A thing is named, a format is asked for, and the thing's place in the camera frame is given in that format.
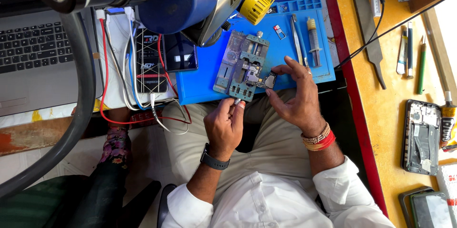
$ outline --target laptop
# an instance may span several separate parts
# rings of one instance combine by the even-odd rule
[[[40,0],[0,0],[0,116],[77,102],[74,57],[59,14]],[[81,12],[93,53],[94,10]],[[102,94],[94,60],[96,96]]]

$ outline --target beige trousers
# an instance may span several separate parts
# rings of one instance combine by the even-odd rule
[[[295,97],[295,89],[277,91],[278,96],[287,102]],[[217,103],[208,102],[187,105],[192,124],[184,135],[165,131],[172,171],[180,183],[187,183],[200,164],[200,157],[208,142],[203,118],[217,108]],[[166,106],[163,116],[183,119],[177,103]],[[186,124],[163,119],[164,125],[174,132],[184,132]],[[234,182],[258,171],[290,180],[297,180],[302,187],[316,198],[317,191],[312,181],[308,151],[300,137],[301,131],[281,119],[271,106],[268,97],[253,100],[246,104],[244,122],[259,124],[259,133],[249,153],[234,151],[230,165],[225,169],[218,183],[214,203]]]

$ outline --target blue cable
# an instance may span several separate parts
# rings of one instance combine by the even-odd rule
[[[143,108],[141,107],[138,99],[137,99],[137,95],[136,95],[136,92],[135,92],[135,84],[134,84],[134,75],[132,73],[132,49],[133,49],[133,44],[132,44],[132,40],[130,40],[130,53],[127,54],[126,58],[129,60],[129,71],[130,71],[130,80],[132,82],[132,91],[133,91],[133,94],[134,94],[134,99],[135,99],[135,102],[137,103],[138,107],[141,109],[141,110],[146,110],[146,109],[151,109],[152,107],[146,107],[146,108]]]

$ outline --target white shirt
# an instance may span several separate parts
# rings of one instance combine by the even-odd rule
[[[168,195],[169,213],[162,227],[319,227],[394,228],[345,162],[318,173],[313,182],[325,214],[298,181],[254,172],[232,184],[213,207],[180,185]]]

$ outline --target green pencil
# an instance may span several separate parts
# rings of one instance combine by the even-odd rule
[[[417,84],[417,94],[422,95],[423,87],[424,87],[424,71],[426,68],[426,51],[427,51],[427,44],[425,42],[426,36],[422,36],[422,50],[420,53],[420,69],[419,69],[419,80]]]

